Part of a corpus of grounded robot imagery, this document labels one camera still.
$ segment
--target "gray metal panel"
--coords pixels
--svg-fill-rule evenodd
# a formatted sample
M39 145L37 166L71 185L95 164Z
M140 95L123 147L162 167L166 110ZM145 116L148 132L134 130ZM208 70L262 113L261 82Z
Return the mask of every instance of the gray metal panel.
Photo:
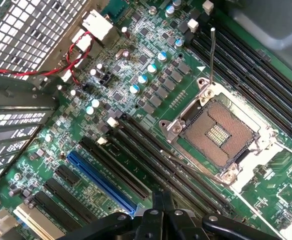
M292 0L243 0L229 15L292 69Z

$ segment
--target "wire cable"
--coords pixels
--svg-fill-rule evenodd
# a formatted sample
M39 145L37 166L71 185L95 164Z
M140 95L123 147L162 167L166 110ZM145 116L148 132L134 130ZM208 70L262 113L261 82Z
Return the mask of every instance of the wire cable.
M77 58L76 60L74 60L73 62L71 62L70 60L70 56L71 56L71 53L74 49L74 47L78 44L78 42L86 35L89 35L91 37L91 41L90 41L90 44L89 46L86 48L86 51L79 57ZM71 72L71 76L72 76L72 79L73 81L79 85L80 82L76 79L75 75L74 75L74 66L76 64L78 64L81 60L87 58L88 54L90 53L90 51L92 50L93 48L93 44L94 44L94 41L95 41L95 37L94 35L89 32L89 31L86 31L84 32L77 40L75 43L73 43L70 47L69 47L69 50L67 51L66 53L66 61L67 61L67 65L66 66L63 66L61 68L55 68L53 70L43 70L43 71L27 71L27 72L23 72L23 71L12 71L12 70L7 70L7 69L0 69L0 74L2 75L14 75L14 76L19 76L19 77L22 77L22 76L39 76L39 75L43 75L43 76L50 76L50 75L54 75L54 74L59 74L63 71L67 71L67 70L70 70Z

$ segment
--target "white pcie slot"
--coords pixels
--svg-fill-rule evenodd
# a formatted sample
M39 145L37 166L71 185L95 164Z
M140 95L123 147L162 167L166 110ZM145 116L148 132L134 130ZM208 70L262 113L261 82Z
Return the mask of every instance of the white pcie slot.
M13 213L43 240L55 240L65 235L37 208L29 209L22 203L16 207Z

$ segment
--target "metal grille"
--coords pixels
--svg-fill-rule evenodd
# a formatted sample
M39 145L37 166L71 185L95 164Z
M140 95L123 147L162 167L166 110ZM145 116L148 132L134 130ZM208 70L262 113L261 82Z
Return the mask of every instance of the metal grille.
M0 68L38 70L86 1L0 0Z

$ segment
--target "capacitor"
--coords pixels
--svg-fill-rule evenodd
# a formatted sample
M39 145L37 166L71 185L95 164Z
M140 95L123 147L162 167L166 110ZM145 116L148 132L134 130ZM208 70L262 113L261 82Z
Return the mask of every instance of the capacitor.
M20 173L15 173L15 175L14 175L14 180L15 181L19 181L19 180L21 180L22 179L22 175L20 174Z
M23 190L22 188L20 188L20 187L16 187L15 189L10 190L10 191L8 192L8 195L9 195L10 197L17 196L17 195L21 194L22 190Z
M49 143L49 142L51 142L52 140L53 140L53 136L52 136L52 135L50 135L50 134L46 134L46 135L45 135L45 141L46 141L46 142Z
M73 97L80 97L82 95L82 93L79 90L73 89L70 91L70 95L72 95Z
M101 105L101 102L100 102L98 99L93 99L93 100L91 101L91 106L92 106L93 108L98 108L100 105Z
M86 107L86 113L92 115L94 113L94 108L92 106Z
M128 51L128 50L125 50L123 53L122 53L122 56L127 59L127 60L131 60L132 56L131 56L131 53Z
M181 40L181 39L177 39L176 41L175 41L175 49L180 49L182 46L183 46L183 44L184 44L184 41L183 40Z
M182 6L182 0L172 0L172 5L175 8L175 10L178 10Z
M155 64L150 64L147 66L147 71L150 73L150 74L155 74L157 73L157 67Z
M132 94L138 94L138 93L140 92L140 87L137 86L136 84L131 85L130 88L129 88L129 91L130 91Z
M157 59L158 59L158 61L160 61L162 63L163 62L166 62L167 61L167 54L166 54L166 52L161 51L160 53L158 53Z
M92 76L94 76L96 78L100 78L101 77L101 73L99 71L97 71L95 68L90 70L90 75L92 75Z
M35 195L29 195L28 197L26 197L25 199L24 199L24 204L25 205L28 205L28 204L30 204L31 202L32 202L32 200L33 200L33 198L35 197Z
M131 33L128 31L128 28L123 26L121 28L122 34L125 36L125 38L129 39L131 37Z
M106 72L106 67L101 63L98 63L96 68L102 73Z
M138 77L138 82L140 84L147 84L147 81L148 81L148 79L147 79L147 76L146 75L140 75Z
M165 16L166 18L172 18L174 16L175 8L173 5L166 7Z
M62 93L67 91L67 86L66 85L57 85L57 89L61 91Z

